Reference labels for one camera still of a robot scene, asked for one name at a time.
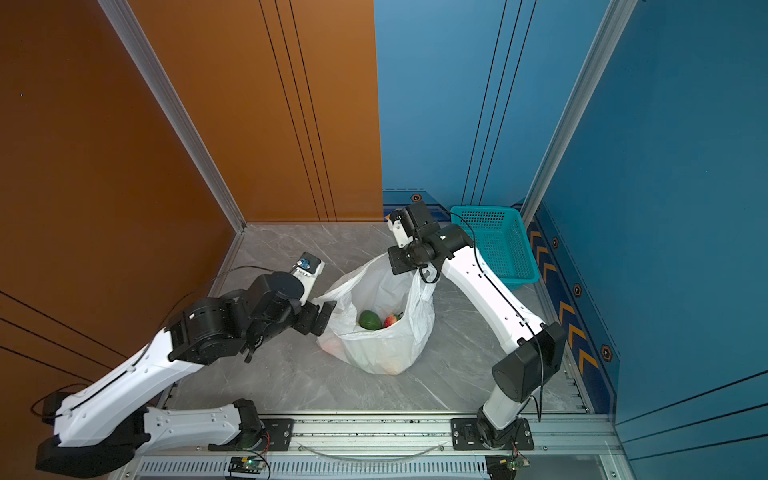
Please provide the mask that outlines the white plastic bag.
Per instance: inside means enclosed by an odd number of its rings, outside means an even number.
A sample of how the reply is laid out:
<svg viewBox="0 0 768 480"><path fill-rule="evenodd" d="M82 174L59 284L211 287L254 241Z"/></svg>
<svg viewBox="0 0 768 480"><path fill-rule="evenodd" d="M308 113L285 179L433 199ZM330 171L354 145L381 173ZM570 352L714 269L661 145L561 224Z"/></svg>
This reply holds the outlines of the white plastic bag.
<svg viewBox="0 0 768 480"><path fill-rule="evenodd" d="M435 322L435 286L419 275L395 275L382 254L342 276L325 294L333 302L318 345L367 373L398 375L418 359Z"/></svg>

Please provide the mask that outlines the teal plastic basket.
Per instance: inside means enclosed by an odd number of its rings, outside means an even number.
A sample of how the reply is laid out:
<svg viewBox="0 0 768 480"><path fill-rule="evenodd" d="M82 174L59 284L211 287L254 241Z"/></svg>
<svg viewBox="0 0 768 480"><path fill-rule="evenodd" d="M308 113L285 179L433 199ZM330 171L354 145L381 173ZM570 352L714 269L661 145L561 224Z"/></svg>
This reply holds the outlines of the teal plastic basket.
<svg viewBox="0 0 768 480"><path fill-rule="evenodd" d="M540 273L516 209L454 206L451 219L474 238L490 269L510 290L539 281Z"/></svg>

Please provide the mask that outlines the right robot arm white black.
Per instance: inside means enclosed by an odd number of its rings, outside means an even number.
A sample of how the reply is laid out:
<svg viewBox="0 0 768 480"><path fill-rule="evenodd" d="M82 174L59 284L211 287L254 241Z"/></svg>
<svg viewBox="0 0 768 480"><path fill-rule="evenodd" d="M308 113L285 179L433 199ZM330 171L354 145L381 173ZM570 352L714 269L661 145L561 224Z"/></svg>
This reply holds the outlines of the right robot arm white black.
<svg viewBox="0 0 768 480"><path fill-rule="evenodd" d="M542 415L544 386L560 370L565 332L544 323L512 294L482 257L474 227L456 217L457 224L442 226L422 201L390 213L387 223L397 242L388 249L391 270L415 271L424 281L434 270L432 281L452 282L491 327L505 357L492 367L495 387L477 413L478 442L491 450L520 450L530 433L521 414L534 402Z"/></svg>

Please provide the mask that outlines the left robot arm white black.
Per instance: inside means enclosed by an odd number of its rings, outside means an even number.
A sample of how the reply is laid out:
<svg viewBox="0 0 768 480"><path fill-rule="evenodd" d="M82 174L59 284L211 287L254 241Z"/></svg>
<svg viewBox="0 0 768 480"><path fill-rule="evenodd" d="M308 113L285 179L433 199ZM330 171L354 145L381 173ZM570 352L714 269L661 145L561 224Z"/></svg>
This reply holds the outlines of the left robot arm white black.
<svg viewBox="0 0 768 480"><path fill-rule="evenodd" d="M252 359L268 340L292 328L321 335L335 305L309 302L322 265L258 276L247 289L205 297L185 307L149 343L94 384L43 401L53 428L37 448L40 471L94 478L153 450L206 445L247 450L266 437L253 401L239 399L208 410L173 411L149 401L217 360Z"/></svg>

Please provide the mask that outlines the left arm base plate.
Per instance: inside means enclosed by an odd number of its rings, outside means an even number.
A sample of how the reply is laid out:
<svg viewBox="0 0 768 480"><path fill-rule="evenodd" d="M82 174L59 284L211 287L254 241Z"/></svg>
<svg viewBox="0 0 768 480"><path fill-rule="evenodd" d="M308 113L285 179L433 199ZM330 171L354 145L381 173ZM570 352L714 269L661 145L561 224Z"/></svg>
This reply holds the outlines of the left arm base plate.
<svg viewBox="0 0 768 480"><path fill-rule="evenodd" d="M269 453L287 451L293 434L291 418L261 419L254 429L246 429L223 445L209 444L208 451L250 451Z"/></svg>

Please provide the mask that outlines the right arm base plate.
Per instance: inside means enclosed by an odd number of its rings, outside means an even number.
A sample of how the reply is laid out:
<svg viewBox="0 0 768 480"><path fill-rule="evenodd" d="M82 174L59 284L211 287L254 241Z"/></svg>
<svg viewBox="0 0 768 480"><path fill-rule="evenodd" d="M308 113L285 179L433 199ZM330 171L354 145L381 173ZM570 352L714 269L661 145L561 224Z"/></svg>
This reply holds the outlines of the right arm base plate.
<svg viewBox="0 0 768 480"><path fill-rule="evenodd" d="M453 449L456 451L535 449L531 428L523 417L518 417L501 430L484 418L454 418L450 423Z"/></svg>

